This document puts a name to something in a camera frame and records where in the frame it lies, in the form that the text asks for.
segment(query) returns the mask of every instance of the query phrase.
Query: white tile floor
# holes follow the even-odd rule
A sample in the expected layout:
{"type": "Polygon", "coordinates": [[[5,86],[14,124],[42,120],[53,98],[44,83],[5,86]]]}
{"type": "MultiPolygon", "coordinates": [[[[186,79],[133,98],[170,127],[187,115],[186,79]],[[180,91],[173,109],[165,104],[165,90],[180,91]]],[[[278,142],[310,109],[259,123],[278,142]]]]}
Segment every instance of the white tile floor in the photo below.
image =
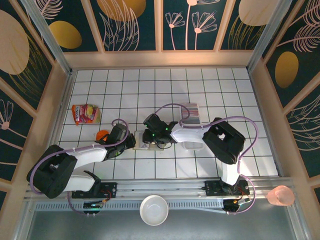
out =
{"type": "MultiPolygon", "coordinates": [[[[111,121],[122,118],[130,131],[144,130],[143,121],[168,103],[197,103],[201,121],[215,117],[246,116],[256,121],[259,139],[241,164],[247,176],[277,176],[266,131],[257,106],[253,88],[245,68],[174,68],[80,70],[77,72],[70,103],[61,133],[62,148],[92,144],[99,130],[111,130],[111,121]],[[76,126],[73,104],[95,104],[101,110],[101,123],[76,126]]],[[[178,121],[179,108],[164,108],[159,117],[178,121]]],[[[253,126],[235,119],[230,124],[245,137],[247,148],[255,136],[253,126]]],[[[126,150],[117,159],[84,167],[103,180],[209,178],[221,176],[221,162],[205,148],[185,150],[176,144],[165,151],[126,150]]]]}

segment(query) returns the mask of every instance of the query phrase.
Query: orange ball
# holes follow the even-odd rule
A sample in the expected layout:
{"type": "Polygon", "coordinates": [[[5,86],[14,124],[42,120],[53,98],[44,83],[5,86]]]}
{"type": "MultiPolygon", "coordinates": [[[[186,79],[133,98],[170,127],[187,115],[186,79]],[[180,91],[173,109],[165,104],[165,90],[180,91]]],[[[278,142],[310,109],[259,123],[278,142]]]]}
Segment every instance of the orange ball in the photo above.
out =
{"type": "Polygon", "coordinates": [[[100,139],[102,139],[105,135],[109,134],[109,132],[107,130],[101,130],[98,131],[95,137],[96,141],[99,141],[100,139]]]}

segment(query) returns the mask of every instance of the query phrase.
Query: white bowl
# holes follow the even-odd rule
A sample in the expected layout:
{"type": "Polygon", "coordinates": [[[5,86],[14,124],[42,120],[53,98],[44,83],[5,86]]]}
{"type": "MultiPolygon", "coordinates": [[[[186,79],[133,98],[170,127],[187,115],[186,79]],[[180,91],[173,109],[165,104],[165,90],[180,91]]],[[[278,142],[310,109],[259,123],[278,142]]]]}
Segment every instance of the white bowl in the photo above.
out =
{"type": "Polygon", "coordinates": [[[162,224],[167,219],[168,213],[169,207],[166,200],[158,195],[146,197],[140,206],[140,216],[150,226],[162,224]]]}

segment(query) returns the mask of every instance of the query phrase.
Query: yellow oval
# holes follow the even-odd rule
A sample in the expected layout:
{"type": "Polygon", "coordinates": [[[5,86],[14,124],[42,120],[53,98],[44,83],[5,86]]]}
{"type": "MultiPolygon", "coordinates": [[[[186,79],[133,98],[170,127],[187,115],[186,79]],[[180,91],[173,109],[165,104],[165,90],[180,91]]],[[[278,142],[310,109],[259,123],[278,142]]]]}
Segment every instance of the yellow oval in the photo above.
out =
{"type": "Polygon", "coordinates": [[[49,25],[57,43],[66,49],[76,49],[82,43],[80,32],[66,21],[55,21],[49,25]]]}
{"type": "Polygon", "coordinates": [[[131,20],[131,15],[125,14],[123,2],[128,10],[132,9],[136,18],[140,17],[146,9],[146,0],[97,0],[101,10],[109,18],[116,21],[131,20]]]}
{"type": "Polygon", "coordinates": [[[241,0],[239,4],[240,20],[249,26],[262,26],[276,9],[278,0],[241,0]]]}
{"type": "Polygon", "coordinates": [[[299,69],[297,56],[290,51],[280,55],[275,65],[275,81],[280,88],[287,88],[295,80],[299,69]]]}
{"type": "Polygon", "coordinates": [[[17,75],[29,61],[28,36],[20,23],[7,12],[0,10],[0,19],[0,69],[17,75]]]}

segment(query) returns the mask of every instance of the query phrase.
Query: plastic packet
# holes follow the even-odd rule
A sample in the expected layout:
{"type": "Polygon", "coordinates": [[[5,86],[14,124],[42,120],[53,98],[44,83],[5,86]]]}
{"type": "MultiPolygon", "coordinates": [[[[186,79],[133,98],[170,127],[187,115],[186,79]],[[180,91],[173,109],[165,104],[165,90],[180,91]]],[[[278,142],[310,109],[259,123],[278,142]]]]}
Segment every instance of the plastic packet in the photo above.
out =
{"type": "Polygon", "coordinates": [[[76,125],[100,123],[101,112],[96,105],[73,105],[71,110],[76,125]]]}

